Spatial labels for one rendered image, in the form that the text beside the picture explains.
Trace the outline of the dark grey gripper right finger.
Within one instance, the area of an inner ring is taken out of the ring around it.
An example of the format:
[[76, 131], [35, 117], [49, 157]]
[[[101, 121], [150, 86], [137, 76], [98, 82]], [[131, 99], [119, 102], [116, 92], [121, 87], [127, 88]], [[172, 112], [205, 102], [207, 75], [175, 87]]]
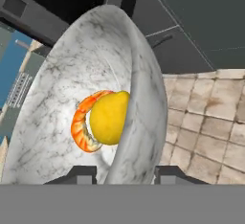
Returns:
[[155, 185], [206, 185], [206, 182], [187, 176], [178, 166], [157, 166]]

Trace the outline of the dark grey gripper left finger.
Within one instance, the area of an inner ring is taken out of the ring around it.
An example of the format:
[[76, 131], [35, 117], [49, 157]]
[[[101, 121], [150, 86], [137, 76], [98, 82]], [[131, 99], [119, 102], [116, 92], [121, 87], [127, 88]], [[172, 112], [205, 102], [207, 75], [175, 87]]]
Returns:
[[96, 166], [73, 166], [66, 175], [47, 182], [47, 185], [96, 185], [96, 176]]

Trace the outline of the white marble bowl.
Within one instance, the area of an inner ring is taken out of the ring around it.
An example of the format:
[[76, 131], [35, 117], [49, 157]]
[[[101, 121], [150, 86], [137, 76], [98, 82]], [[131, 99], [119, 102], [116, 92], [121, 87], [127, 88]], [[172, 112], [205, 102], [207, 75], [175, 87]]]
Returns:
[[[100, 90], [130, 94], [122, 139], [87, 153], [74, 142], [78, 104]], [[167, 131], [163, 74], [145, 36], [120, 8], [76, 20], [38, 70], [11, 135], [2, 182], [44, 184], [74, 166], [94, 166], [101, 184], [149, 184]]]

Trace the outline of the orange shrimp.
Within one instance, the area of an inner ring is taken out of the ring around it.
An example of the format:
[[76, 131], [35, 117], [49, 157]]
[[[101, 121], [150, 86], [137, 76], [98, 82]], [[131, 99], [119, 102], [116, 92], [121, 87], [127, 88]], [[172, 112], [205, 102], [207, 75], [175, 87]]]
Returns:
[[98, 91], [85, 98], [79, 105], [71, 123], [71, 135], [76, 145], [87, 153], [96, 152], [101, 148], [101, 143], [88, 132], [86, 115], [93, 105], [103, 96], [113, 94], [113, 91]]

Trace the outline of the yellow lemon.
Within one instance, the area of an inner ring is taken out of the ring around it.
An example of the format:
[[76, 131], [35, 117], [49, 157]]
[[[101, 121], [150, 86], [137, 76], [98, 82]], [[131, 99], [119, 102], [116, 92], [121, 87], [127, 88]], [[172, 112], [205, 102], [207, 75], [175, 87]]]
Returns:
[[123, 133], [129, 93], [120, 91], [100, 98], [92, 108], [90, 127], [102, 144], [116, 145]]

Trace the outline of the dark grey microwave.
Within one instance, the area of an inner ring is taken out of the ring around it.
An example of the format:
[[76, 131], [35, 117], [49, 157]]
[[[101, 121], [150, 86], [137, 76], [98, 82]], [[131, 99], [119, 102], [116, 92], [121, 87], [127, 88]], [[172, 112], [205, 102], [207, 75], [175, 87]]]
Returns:
[[0, 18], [53, 46], [81, 15], [103, 3], [104, 0], [0, 0]]

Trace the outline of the dark grey drawer front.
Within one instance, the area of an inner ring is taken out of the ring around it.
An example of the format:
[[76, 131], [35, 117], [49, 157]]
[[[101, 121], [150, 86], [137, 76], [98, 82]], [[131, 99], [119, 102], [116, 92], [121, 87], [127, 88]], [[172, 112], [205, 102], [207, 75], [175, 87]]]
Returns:
[[173, 35], [171, 40], [152, 49], [163, 74], [196, 74], [213, 70], [212, 65], [179, 26], [168, 32], [147, 36], [146, 39], [152, 46], [168, 34]]

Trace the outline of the dark grey cupboard door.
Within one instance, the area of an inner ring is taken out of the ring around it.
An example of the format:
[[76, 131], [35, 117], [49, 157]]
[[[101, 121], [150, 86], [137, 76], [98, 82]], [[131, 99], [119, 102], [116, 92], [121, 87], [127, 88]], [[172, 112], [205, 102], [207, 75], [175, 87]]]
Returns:
[[245, 69], [245, 0], [161, 0], [217, 69]]

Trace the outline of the dark grey cupboard panel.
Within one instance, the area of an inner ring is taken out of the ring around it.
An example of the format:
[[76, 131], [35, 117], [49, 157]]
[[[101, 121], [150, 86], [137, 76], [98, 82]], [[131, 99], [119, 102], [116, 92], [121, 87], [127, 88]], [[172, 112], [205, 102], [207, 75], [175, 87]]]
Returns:
[[168, 32], [178, 27], [159, 0], [136, 0], [132, 20], [145, 36]]

